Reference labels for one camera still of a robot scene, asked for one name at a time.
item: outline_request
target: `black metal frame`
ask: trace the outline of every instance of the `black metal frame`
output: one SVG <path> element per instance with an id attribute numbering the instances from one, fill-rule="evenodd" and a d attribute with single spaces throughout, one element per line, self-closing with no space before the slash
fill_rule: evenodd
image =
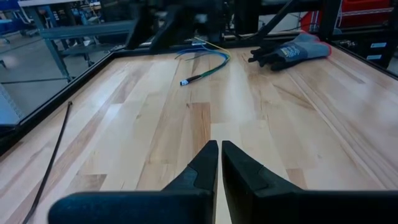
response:
<path id="1" fill-rule="evenodd" d="M 328 19 L 328 22 L 322 22 L 320 31 L 323 32 L 323 34 L 329 34 L 329 36 L 326 36 L 325 41 L 328 42 L 329 44 L 335 46 L 336 48 L 346 52 L 347 54 L 350 54 L 357 58 L 360 61 L 363 61 L 367 65 L 375 68 L 376 70 L 379 70 L 382 73 L 385 73 L 386 75 L 398 80 L 398 76 L 385 68 L 381 67 L 380 65 L 377 65 L 373 62 L 370 62 L 366 60 L 365 58 L 356 55 L 349 50 L 346 50 L 339 45 L 335 44 L 335 40 L 341 40 L 345 39 L 347 37 L 363 37 L 364 34 L 369 34 L 369 35 L 375 35 L 375 36 L 380 36 L 383 34 L 390 34 L 391 31 L 387 30 L 383 27 L 367 27 L 365 30 L 362 29 L 348 29 L 346 32 L 344 32 L 341 35 L 335 35 L 331 36 L 330 31 L 334 29 L 334 23 L 331 22 L 333 19 Z M 298 33 L 286 33 L 286 34 L 271 34 L 267 35 L 264 40 L 269 40 L 269 41 L 274 41 L 274 42 L 286 42 L 294 39 Z M 230 49 L 230 48 L 238 48 L 238 47 L 254 47 L 257 46 L 258 43 L 255 40 L 231 40 L 231 39 L 226 39 L 220 43 L 220 45 L 224 48 Z M 188 49 L 188 48 L 193 48 L 193 46 L 190 42 L 187 42 L 183 45 L 176 45 L 168 50 L 163 50 L 161 52 L 158 52 L 158 54 L 168 54 L 168 53 L 174 53 L 176 51 L 182 50 L 182 49 Z M 51 99 L 47 100 L 41 107 L 37 108 L 35 111 L 33 111 L 30 115 L 28 115 L 26 118 L 24 118 L 20 124 L 15 127 L 15 130 L 13 131 L 12 134 L 10 134 L 7 137 L 4 137 L 0 139 L 0 155 L 4 154 L 8 149 L 10 149 L 15 143 L 17 143 L 23 136 L 25 136 L 30 130 L 35 128 L 41 121 L 43 121 L 48 115 L 50 115 L 55 109 L 57 109 L 59 106 L 61 106 L 66 100 L 72 96 L 76 91 L 78 91 L 84 84 L 86 84 L 89 80 L 91 80 L 102 68 L 107 66 L 112 60 L 120 57 L 132 57 L 132 56 L 140 56 L 140 55 L 149 55 L 151 54 L 149 52 L 148 47 L 140 47 L 135 50 L 122 50 L 118 52 L 111 52 L 107 54 L 104 58 L 102 58 L 100 61 L 96 62 L 93 66 L 91 66 L 86 72 L 82 73 L 80 76 L 76 77 L 73 79 L 68 86 L 63 88 L 58 94 L 55 96 L 51 97 Z"/>

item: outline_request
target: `wooden tabletop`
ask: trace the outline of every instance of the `wooden tabletop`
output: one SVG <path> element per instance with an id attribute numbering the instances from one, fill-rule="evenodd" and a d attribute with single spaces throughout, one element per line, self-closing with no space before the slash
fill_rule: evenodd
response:
<path id="1" fill-rule="evenodd" d="M 204 144 L 230 140 L 303 189 L 398 188 L 398 82 L 333 49 L 274 73 L 232 50 L 227 67 L 175 54 L 119 58 L 71 97 L 72 106 L 32 223 L 79 191 L 160 190 Z M 66 103 L 0 158 L 0 223 L 19 223 L 37 193 Z M 217 223 L 229 223 L 219 170 Z"/>

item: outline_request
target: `concrete floor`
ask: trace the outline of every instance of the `concrete floor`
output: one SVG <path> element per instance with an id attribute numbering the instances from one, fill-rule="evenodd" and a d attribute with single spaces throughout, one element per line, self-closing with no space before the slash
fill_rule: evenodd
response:
<path id="1" fill-rule="evenodd" d="M 0 66 L 0 82 L 62 78 L 49 50 L 40 37 L 21 37 L 19 34 L 9 38 L 10 45 L 0 45 L 0 59 L 7 69 Z M 104 52 L 90 54 L 93 62 L 105 55 Z M 71 76 L 84 72 L 88 66 L 82 56 L 65 58 Z M 3 87 L 19 109 L 28 115 L 67 85 L 66 80 L 7 84 Z"/>

